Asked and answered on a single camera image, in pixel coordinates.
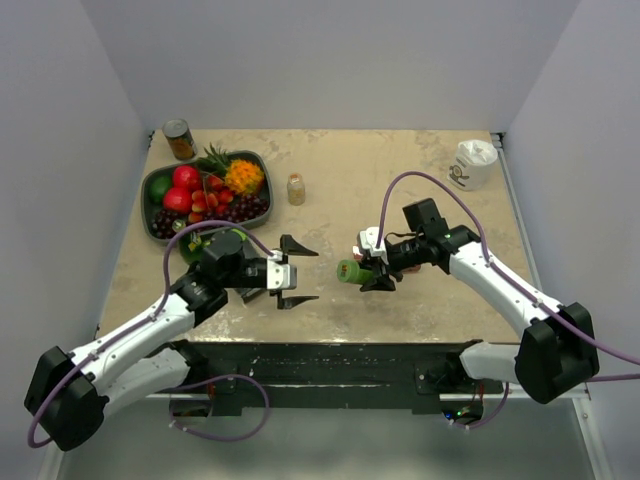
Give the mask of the green capped pill bottle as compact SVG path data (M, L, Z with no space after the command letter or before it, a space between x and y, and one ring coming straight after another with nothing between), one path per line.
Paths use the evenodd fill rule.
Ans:
M341 283L363 286L373 278L373 273L356 260L343 259L337 265L336 276Z

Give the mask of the red weekly pill organizer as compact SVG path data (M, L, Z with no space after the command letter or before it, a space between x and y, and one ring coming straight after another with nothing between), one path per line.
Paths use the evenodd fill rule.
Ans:
M414 274L414 273L418 273L422 268L422 265L415 265L406 269L402 270L403 274Z

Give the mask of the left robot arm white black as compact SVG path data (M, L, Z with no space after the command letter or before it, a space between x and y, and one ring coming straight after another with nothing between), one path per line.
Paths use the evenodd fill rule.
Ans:
M91 438L109 416L150 394L200 390L207 380L205 359L186 343L171 341L221 310L229 290L265 290L280 310L306 302L304 296L282 293L297 286L289 257L310 256L312 250L284 234L277 249L249 257L245 245L252 238L226 226L183 276L164 281L163 295L142 313L70 352L53 347L43 353L24 400L32 415L28 445L45 446L35 438L42 428L49 441L69 451Z

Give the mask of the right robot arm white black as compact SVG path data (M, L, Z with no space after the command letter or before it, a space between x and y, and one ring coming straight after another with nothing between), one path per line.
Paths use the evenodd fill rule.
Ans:
M516 345L473 341L445 369L448 386L469 392L480 380L520 385L547 404L600 370L591 315L578 302L564 305L542 293L483 248L469 227L451 227L432 199L403 209L409 232L392 243L378 227L359 232L354 267L341 267L341 281L361 291L393 291L404 271L431 264L466 284L516 333Z

